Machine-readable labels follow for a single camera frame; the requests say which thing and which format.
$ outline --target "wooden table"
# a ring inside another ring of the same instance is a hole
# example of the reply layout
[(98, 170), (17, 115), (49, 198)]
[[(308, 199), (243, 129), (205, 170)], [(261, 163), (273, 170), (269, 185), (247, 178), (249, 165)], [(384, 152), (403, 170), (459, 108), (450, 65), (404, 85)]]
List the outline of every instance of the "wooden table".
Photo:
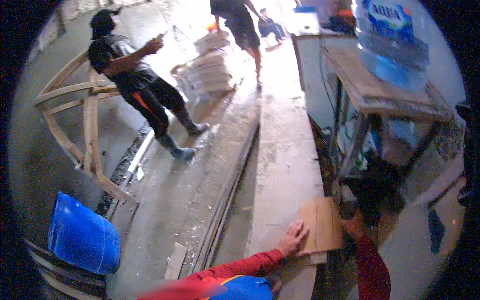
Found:
[[(330, 154), (334, 160), (339, 179), (350, 177), (360, 150), (371, 125), (372, 116), (383, 119), (425, 122), (430, 129), (419, 142), (410, 161), (402, 170), (402, 179), (423, 155), (441, 125), (452, 122), (453, 112), (431, 83), (420, 92), (398, 89), (371, 74), (360, 61), (357, 51), (326, 47), (322, 53), (338, 77), (336, 86), (336, 108)], [(338, 160), (336, 139), (340, 123), (347, 120), (349, 105), (357, 111), (353, 142), (346, 150), (342, 162)]]

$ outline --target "curved wooden frame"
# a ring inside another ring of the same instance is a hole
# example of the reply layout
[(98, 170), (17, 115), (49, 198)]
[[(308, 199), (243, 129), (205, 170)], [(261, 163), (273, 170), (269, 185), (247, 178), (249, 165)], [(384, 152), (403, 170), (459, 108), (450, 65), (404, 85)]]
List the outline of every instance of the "curved wooden frame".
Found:
[[(88, 82), (60, 87), (73, 72), (87, 61), (88, 56), (87, 51), (85, 51), (63, 67), (63, 69), (60, 70), (52, 80), (50, 80), (37, 96), (38, 103), (35, 104), (35, 107), (42, 115), (48, 129), (57, 140), (57, 143), (72, 160), (76, 170), (82, 170), (97, 186), (105, 190), (114, 198), (129, 201), (138, 207), (140, 204), (138, 201), (128, 195), (128, 193), (123, 191), (103, 174), (100, 153), (98, 150), (98, 102), (101, 99), (120, 95), (117, 87), (114, 85), (107, 85), (105, 80), (99, 80), (98, 74), (91, 68), (89, 70)], [(87, 98), (77, 99), (54, 108), (47, 108), (46, 103), (49, 100), (81, 90), (88, 90)], [(61, 111), (79, 105), (84, 106), (85, 154), (83, 154), (78, 147), (70, 141), (67, 135), (60, 129), (54, 117), (55, 114)]]

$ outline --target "man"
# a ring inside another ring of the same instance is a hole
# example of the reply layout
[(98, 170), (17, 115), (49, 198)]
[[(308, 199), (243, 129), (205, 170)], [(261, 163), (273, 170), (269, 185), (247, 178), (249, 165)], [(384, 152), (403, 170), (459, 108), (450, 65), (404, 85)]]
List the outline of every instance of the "man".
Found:
[(210, 0), (210, 9), (215, 16), (218, 32), (221, 32), (219, 18), (226, 19), (225, 26), (230, 29), (235, 38), (235, 43), (248, 52), (255, 60), (257, 72), (257, 86), (261, 87), (260, 69), (262, 55), (260, 54), (260, 38), (258, 37), (252, 17), (247, 6), (257, 17), (260, 15), (250, 0)]
[[(351, 220), (342, 221), (342, 227), (355, 241), (359, 300), (390, 299), (388, 269), (374, 244), (365, 234), (361, 214), (356, 212)], [(183, 280), (218, 283), (228, 288), (225, 294), (210, 297), (210, 300), (271, 300), (273, 294), (279, 292), (281, 282), (271, 284), (264, 276), (279, 268), (286, 258), (309, 255), (301, 251), (301, 245), (307, 238), (309, 230), (303, 221), (297, 220), (288, 226), (286, 234), (275, 250), (215, 266)]]
[(278, 45), (282, 45), (281, 41), (286, 40), (282, 26), (273, 22), (273, 20), (267, 16), (266, 8), (262, 8), (260, 13), (262, 14), (262, 18), (258, 20), (258, 31), (260, 31), (262, 37), (266, 37), (273, 32)]
[(148, 120), (155, 131), (155, 137), (174, 158), (190, 160), (195, 149), (180, 148), (168, 135), (168, 108), (186, 128), (190, 136), (199, 136), (209, 125), (192, 121), (180, 93), (153, 72), (143, 61), (147, 55), (155, 54), (163, 47), (163, 41), (152, 39), (135, 51), (128, 38), (113, 34), (116, 21), (112, 16), (120, 9), (101, 10), (90, 22), (93, 42), (88, 49), (88, 58), (99, 74), (113, 81), (122, 97)]

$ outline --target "gray boot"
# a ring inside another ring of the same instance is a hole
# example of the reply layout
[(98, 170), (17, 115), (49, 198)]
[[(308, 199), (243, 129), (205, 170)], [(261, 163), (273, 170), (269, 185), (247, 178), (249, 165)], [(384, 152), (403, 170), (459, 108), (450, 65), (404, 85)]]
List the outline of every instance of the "gray boot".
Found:
[(193, 148), (180, 148), (177, 143), (169, 136), (164, 135), (156, 138), (162, 147), (167, 149), (175, 159), (191, 160), (197, 152)]
[(183, 127), (185, 127), (189, 136), (202, 135), (202, 133), (204, 133), (205, 131), (208, 130), (208, 128), (210, 128), (210, 125), (207, 123), (197, 124), (193, 122), (187, 110), (176, 112), (175, 116), (183, 125)]

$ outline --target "blue bin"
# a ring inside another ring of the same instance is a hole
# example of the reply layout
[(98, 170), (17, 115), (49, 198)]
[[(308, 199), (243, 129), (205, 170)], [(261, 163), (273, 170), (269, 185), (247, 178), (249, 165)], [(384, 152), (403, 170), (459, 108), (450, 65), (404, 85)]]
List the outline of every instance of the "blue bin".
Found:
[(120, 262), (120, 238), (112, 224), (62, 192), (53, 205), (48, 248), (63, 261), (96, 274), (112, 274)]

